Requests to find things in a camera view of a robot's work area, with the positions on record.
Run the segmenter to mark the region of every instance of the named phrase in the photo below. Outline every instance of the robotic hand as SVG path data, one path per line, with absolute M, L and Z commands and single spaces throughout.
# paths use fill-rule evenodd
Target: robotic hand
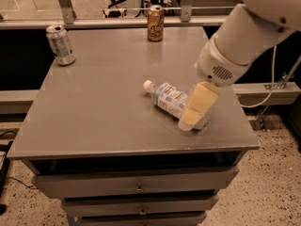
M 204 82 L 191 93 L 179 121 L 191 130 L 264 51 L 301 30 L 301 0 L 243 0 L 201 50 L 196 67 Z

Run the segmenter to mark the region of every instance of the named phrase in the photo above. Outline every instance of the gray tabletop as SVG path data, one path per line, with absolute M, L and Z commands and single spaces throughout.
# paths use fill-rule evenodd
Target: gray tabletop
M 184 132 L 153 105 L 145 80 L 189 91 L 207 37 L 201 27 L 71 31 L 76 61 L 54 62 L 9 153 L 11 159 L 237 151 L 258 140 L 231 88 L 201 131 Z

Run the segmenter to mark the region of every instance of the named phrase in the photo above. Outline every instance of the bottle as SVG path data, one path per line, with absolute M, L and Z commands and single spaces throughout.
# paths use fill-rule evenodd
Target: bottle
M 144 82 L 143 89 L 153 97 L 155 105 L 178 119 L 182 117 L 188 98 L 185 92 L 168 83 L 157 85 L 150 80 Z M 200 130 L 206 122 L 207 120 L 200 120 L 194 128 Z

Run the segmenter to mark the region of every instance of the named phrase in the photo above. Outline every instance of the soda can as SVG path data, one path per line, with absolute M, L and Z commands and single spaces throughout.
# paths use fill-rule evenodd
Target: soda can
M 160 5 L 150 6 L 148 11 L 148 38 L 150 41 L 160 41 L 163 38 L 164 10 Z
M 68 65 L 74 62 L 72 46 L 66 29 L 62 25 L 46 28 L 46 37 L 59 65 Z

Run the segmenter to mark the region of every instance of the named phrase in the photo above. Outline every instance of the floor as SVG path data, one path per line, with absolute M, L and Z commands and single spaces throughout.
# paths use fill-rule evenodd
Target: floor
M 299 142 L 278 114 L 266 118 L 263 132 L 253 116 L 248 116 L 261 147 L 249 151 L 239 164 L 240 172 L 219 201 L 207 212 L 199 226 L 301 225 L 301 153 Z M 18 128 L 21 123 L 0 123 L 0 130 Z M 11 163 L 8 177 L 30 186 L 32 173 L 22 162 Z M 36 189 L 29 189 L 7 178 L 0 203 L 7 212 L 1 225 L 68 225 L 58 200 L 49 200 Z

